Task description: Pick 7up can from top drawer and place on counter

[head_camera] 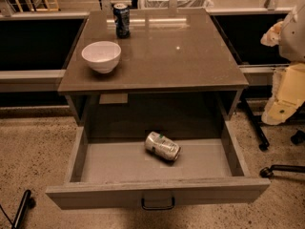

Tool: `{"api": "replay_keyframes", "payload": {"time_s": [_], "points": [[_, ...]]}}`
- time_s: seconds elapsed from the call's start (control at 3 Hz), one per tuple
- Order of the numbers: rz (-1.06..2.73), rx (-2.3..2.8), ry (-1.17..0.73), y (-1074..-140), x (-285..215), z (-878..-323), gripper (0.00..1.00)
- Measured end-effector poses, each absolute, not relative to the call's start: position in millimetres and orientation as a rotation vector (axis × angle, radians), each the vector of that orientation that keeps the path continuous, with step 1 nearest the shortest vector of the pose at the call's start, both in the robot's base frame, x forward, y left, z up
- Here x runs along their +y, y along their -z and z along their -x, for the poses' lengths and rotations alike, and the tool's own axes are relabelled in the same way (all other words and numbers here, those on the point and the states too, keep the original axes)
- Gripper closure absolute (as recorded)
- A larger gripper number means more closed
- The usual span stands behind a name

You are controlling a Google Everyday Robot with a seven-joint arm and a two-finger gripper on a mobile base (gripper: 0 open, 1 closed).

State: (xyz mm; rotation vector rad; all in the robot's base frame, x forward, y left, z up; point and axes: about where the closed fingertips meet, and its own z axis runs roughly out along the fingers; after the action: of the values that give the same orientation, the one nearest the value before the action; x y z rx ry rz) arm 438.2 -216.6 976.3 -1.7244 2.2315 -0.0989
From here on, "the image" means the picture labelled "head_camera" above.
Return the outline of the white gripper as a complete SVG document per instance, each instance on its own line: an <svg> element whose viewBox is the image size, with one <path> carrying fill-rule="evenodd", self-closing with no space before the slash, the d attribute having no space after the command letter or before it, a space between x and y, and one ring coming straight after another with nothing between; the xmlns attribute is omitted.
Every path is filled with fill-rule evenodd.
<svg viewBox="0 0 305 229"><path fill-rule="evenodd" d="M261 120L268 125L284 123L305 102L305 64L293 63L274 70L272 96Z"/></svg>

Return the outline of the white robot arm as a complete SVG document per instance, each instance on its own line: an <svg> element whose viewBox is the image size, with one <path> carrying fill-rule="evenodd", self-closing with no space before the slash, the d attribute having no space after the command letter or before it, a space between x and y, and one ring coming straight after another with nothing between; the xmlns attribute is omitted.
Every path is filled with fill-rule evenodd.
<svg viewBox="0 0 305 229"><path fill-rule="evenodd" d="M274 70L272 96L261 120L268 125L284 123L305 102L305 0L299 0L285 19L271 26L260 39L265 46L279 46L279 55L290 61Z"/></svg>

